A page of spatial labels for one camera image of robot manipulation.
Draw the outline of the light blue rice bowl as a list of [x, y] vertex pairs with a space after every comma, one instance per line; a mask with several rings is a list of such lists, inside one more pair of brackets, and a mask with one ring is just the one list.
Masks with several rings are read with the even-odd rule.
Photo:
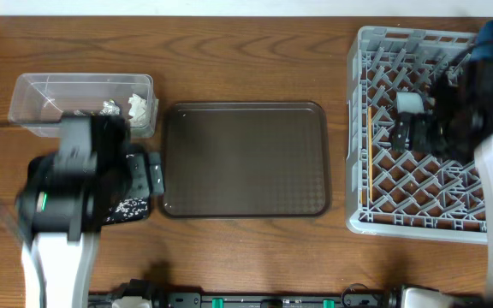
[[423, 114], [425, 112], [422, 97], [415, 92], [397, 92], [396, 108], [399, 114]]

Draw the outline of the yellow snack wrapper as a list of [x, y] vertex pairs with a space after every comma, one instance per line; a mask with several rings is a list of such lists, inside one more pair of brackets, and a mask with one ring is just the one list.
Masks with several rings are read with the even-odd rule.
[[113, 100], [103, 101], [103, 108], [98, 112], [100, 116], [119, 116], [120, 106]]

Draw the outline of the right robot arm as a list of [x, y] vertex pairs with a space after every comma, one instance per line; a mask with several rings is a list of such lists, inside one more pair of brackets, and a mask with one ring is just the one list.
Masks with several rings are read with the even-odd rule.
[[469, 62], [460, 82], [441, 77], [431, 88], [432, 110], [418, 93], [400, 92], [390, 141], [395, 151], [416, 151], [474, 163], [482, 185], [488, 268], [483, 307], [493, 307], [493, 59]]

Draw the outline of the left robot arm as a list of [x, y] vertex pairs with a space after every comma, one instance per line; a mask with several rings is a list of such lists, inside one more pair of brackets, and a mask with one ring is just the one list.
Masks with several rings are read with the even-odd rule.
[[61, 171], [62, 153], [37, 157], [16, 199], [28, 307], [86, 307], [104, 226], [137, 222], [164, 192], [161, 156], [122, 153], [101, 175]]

